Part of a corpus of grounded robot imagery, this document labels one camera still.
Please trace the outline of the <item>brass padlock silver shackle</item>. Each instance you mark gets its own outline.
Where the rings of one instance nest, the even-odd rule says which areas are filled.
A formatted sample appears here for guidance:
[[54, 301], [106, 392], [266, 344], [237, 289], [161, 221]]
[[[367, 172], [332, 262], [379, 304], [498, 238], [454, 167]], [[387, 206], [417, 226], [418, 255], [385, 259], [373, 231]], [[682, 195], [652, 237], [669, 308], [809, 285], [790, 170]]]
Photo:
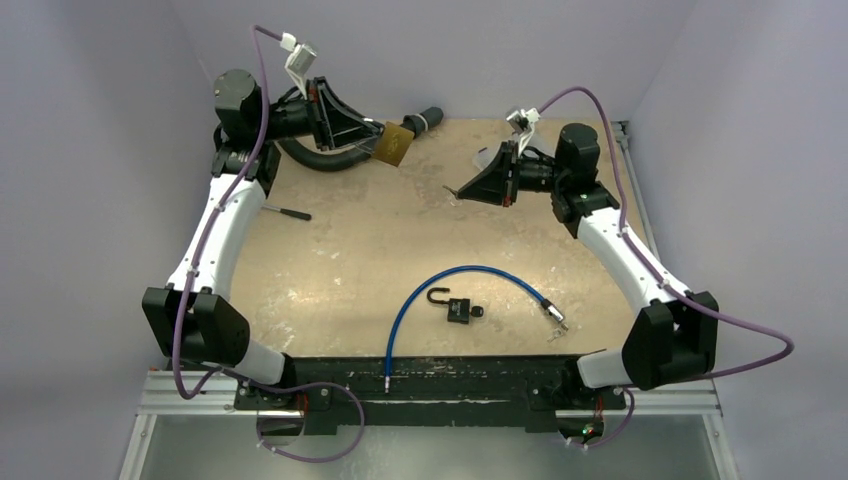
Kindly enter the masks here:
[[370, 157], [393, 167], [399, 167], [413, 140], [414, 132], [392, 122], [384, 125], [383, 133]]

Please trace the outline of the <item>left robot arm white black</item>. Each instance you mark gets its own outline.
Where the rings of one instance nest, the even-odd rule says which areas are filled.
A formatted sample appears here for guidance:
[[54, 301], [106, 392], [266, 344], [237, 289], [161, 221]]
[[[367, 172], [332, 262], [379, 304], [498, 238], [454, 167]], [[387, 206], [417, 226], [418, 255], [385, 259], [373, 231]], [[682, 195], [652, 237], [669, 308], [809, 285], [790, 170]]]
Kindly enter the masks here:
[[213, 90], [219, 124], [207, 202], [179, 266], [164, 286], [145, 291], [142, 309], [174, 364], [229, 369], [260, 383], [260, 397], [284, 409], [298, 395], [298, 382], [286, 374], [289, 359], [254, 340], [248, 320], [230, 303], [238, 256], [276, 177], [274, 144], [311, 135], [334, 156], [360, 154], [384, 126], [344, 103], [323, 77], [275, 103], [242, 69], [220, 75]]

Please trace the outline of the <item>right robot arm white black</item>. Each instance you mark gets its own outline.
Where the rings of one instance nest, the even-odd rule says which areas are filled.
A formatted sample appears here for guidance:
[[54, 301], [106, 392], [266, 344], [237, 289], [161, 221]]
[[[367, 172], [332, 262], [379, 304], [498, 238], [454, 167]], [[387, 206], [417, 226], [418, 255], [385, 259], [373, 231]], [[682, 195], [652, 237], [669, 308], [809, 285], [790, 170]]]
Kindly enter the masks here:
[[562, 379], [563, 397], [576, 407], [603, 387], [650, 390], [700, 377], [712, 371], [716, 356], [715, 298], [690, 290], [631, 235], [622, 204], [597, 178], [600, 153], [597, 132], [582, 123], [560, 130], [551, 155], [507, 140], [454, 194], [502, 207], [521, 191], [549, 194], [557, 221], [600, 260], [634, 312], [622, 347], [580, 356]]

